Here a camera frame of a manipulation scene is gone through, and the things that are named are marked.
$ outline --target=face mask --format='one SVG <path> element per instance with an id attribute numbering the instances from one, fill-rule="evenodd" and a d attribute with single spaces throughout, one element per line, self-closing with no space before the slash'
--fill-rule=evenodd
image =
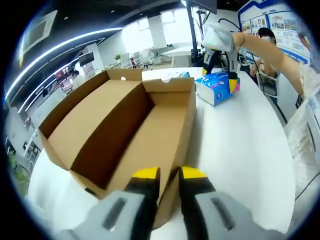
<path id="1" fill-rule="evenodd" d="M 268 41 L 268 42 L 271 42 L 271 37 L 269 37 L 269 36 L 263 36 L 261 39 Z"/>

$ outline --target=ceiling light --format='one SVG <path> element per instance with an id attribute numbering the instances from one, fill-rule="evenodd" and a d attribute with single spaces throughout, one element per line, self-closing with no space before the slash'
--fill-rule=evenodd
<path id="1" fill-rule="evenodd" d="M 57 81 L 57 79 L 53 79 L 47 86 L 45 86 L 44 88 L 46 89 L 47 87 L 49 87 L 51 84 L 53 84 L 55 81 Z M 34 104 L 34 102 L 37 100 L 38 97 L 41 96 L 42 92 L 44 90 L 41 90 L 40 92 L 38 92 L 38 94 L 35 96 L 35 98 L 30 102 L 30 104 L 26 107 L 26 109 L 24 110 L 25 112 L 28 111 L 28 109 L 32 106 L 32 104 Z"/>
<path id="2" fill-rule="evenodd" d="M 185 0 L 181 0 L 181 3 L 183 4 L 183 6 L 187 7 L 187 2 Z"/>
<path id="3" fill-rule="evenodd" d="M 67 45 L 73 41 L 76 41 L 78 39 L 82 39 L 94 34 L 101 34 L 101 33 L 106 33 L 106 32 L 110 32 L 110 31 L 117 31 L 117 30 L 122 30 L 122 27 L 115 27 L 115 28 L 107 28 L 107 29 L 102 29 L 102 30 L 97 30 L 97 31 L 92 31 L 92 32 L 88 32 L 76 37 L 73 37 L 67 41 L 61 42 L 60 44 L 52 47 L 51 49 L 49 49 L 48 51 L 44 52 L 43 54 L 41 54 L 40 56 L 38 56 L 35 60 L 33 60 L 33 62 L 31 62 L 20 74 L 19 76 L 13 81 L 13 84 L 10 86 L 8 92 L 6 93 L 4 100 L 6 100 L 9 96 L 9 94 L 12 92 L 12 90 L 14 89 L 14 87 L 17 85 L 17 83 L 22 79 L 22 77 L 34 66 L 36 65 L 37 62 L 39 62 L 41 59 L 43 59 L 45 56 L 49 55 L 50 53 L 52 53 L 53 51 L 63 47 L 64 45 Z"/>
<path id="4" fill-rule="evenodd" d="M 53 79 L 47 86 L 45 86 L 44 88 L 46 89 L 47 87 L 49 87 L 51 84 L 53 84 L 57 79 Z"/>
<path id="5" fill-rule="evenodd" d="M 35 96 L 35 98 L 30 102 L 30 104 L 26 107 L 26 109 L 24 110 L 25 112 L 29 110 L 29 108 L 31 107 L 32 104 L 34 104 L 34 102 L 38 99 L 38 97 L 41 96 L 43 90 L 41 92 L 39 92 L 38 95 Z"/>
<path id="6" fill-rule="evenodd" d="M 27 104 L 27 102 L 29 101 L 29 99 L 36 93 L 36 91 L 38 91 L 39 88 L 41 88 L 41 86 L 43 84 L 45 84 L 45 82 L 51 78 L 52 76 L 54 76 L 56 73 L 60 72 L 62 69 L 64 69 L 65 67 L 67 67 L 69 64 L 73 63 L 74 61 L 78 60 L 79 58 L 77 57 L 76 59 L 72 60 L 71 62 L 67 63 L 66 65 L 60 67 L 58 70 L 56 70 L 54 73 L 52 73 L 50 76 L 48 76 L 45 80 L 43 80 L 33 91 L 32 93 L 26 98 L 26 100 L 22 103 L 21 107 L 18 110 L 18 114 L 22 111 L 22 109 L 25 107 L 25 105 Z"/>

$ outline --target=hand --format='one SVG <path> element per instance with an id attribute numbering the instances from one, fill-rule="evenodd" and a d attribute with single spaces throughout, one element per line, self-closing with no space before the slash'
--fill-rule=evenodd
<path id="1" fill-rule="evenodd" d="M 257 67 L 255 65 L 252 66 L 252 68 L 250 69 L 250 76 L 251 77 L 255 77 L 257 75 Z"/>

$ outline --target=open cardboard box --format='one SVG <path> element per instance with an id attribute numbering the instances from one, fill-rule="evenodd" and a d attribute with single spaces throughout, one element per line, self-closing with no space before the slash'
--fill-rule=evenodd
<path id="1" fill-rule="evenodd" d="M 142 82 L 141 69 L 112 69 L 68 95 L 39 131 L 50 160 L 98 199 L 160 167 L 159 227 L 173 209 L 195 113 L 193 78 Z"/>

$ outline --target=white table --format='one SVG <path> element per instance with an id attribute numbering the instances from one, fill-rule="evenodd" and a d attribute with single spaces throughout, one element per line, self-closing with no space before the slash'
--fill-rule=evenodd
<path id="1" fill-rule="evenodd" d="M 142 72 L 144 80 L 172 71 L 201 76 L 201 68 L 174 68 Z M 292 157 L 284 130 L 268 100 L 245 72 L 241 90 L 215 107 L 196 98 L 187 164 L 207 174 L 217 191 L 246 206 L 256 223 L 285 233 L 295 202 Z M 29 199 L 47 212 L 53 231 L 80 224 L 97 200 L 71 175 L 55 166 L 43 150 L 29 185 Z M 151 239 L 187 239 L 179 205 L 171 220 Z"/>
<path id="2" fill-rule="evenodd" d="M 189 67 L 191 65 L 191 49 L 193 46 L 183 46 L 170 51 L 162 53 L 162 55 L 167 57 L 172 57 L 171 68 L 183 68 Z"/>

